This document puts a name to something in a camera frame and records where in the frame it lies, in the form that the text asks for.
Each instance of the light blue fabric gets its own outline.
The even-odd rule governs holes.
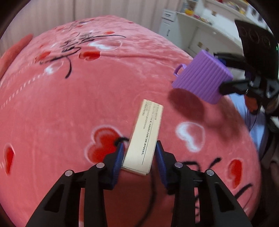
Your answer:
[[[230,94],[229,96],[250,131],[250,136],[253,139],[259,153],[259,158],[261,159],[265,151],[269,134],[264,113],[260,112],[258,115],[252,115],[245,105],[243,95]]]

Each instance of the blue gripper pad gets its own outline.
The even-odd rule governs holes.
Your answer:
[[[117,184],[119,172],[121,170],[122,162],[124,159],[124,143],[121,143],[118,151],[117,156],[115,159],[115,163],[112,169],[112,186],[114,187]]]
[[[165,186],[165,188],[167,188],[167,168],[163,157],[163,151],[159,142],[156,143],[155,155],[162,184]]]

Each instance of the yellow object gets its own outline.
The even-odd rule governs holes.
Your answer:
[[[193,10],[185,10],[185,14],[187,14],[188,16],[193,16],[194,11]]]

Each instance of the metal screw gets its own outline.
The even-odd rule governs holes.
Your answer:
[[[182,164],[181,162],[176,162],[176,163],[174,164],[174,166],[177,167],[177,168],[182,168],[182,167],[183,167],[183,164]]]
[[[102,163],[102,162],[99,162],[99,163],[97,163],[97,165],[96,165],[96,167],[97,167],[98,169],[101,169],[101,168],[103,168],[104,166],[105,166],[105,164]]]
[[[214,175],[214,171],[211,170],[211,169],[208,169],[208,170],[206,171],[206,174],[209,175],[209,176],[213,176],[213,175]]]
[[[67,170],[67,171],[65,172],[65,175],[66,175],[67,177],[71,176],[72,174],[73,174],[72,170]]]

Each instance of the white drawer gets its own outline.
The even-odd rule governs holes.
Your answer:
[[[170,20],[170,21],[175,21],[175,19],[176,19],[176,12],[171,11],[171,10],[164,10],[162,18]]]

